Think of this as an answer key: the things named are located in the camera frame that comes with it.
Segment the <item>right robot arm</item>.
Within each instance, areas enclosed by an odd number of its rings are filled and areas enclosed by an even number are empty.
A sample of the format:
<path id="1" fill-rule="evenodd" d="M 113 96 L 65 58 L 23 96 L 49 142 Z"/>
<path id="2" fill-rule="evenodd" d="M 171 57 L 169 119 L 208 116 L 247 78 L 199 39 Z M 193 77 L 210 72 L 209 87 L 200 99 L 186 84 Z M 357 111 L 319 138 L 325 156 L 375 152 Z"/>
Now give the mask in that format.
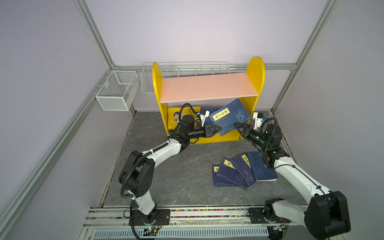
<path id="1" fill-rule="evenodd" d="M 286 178 L 308 204 L 300 206 L 282 198 L 267 200 L 263 212 L 267 222 L 289 220 L 306 227 L 317 240 L 351 231 L 347 198 L 341 192 L 321 185 L 282 149 L 283 134 L 277 118 L 265 120 L 258 131 L 245 123 L 235 123 L 234 126 L 245 140 L 259 150 L 266 167 Z"/>

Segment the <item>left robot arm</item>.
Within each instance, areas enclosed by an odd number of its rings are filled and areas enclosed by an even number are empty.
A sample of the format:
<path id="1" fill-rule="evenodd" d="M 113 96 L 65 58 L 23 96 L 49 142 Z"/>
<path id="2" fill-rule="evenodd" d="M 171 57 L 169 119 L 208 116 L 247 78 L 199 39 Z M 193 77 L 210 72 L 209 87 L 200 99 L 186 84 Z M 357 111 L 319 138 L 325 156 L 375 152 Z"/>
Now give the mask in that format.
<path id="1" fill-rule="evenodd" d="M 120 197 L 131 199 L 130 217 L 138 217 L 144 224 L 153 224 L 157 217 L 157 205 L 150 194 L 155 168 L 172 156 L 185 150 L 191 140 L 211 138 L 222 130 L 214 124 L 206 124 L 209 111 L 195 111 L 191 104 L 184 104 L 178 115 L 178 123 L 167 140 L 148 151 L 130 153 L 119 175 Z"/>

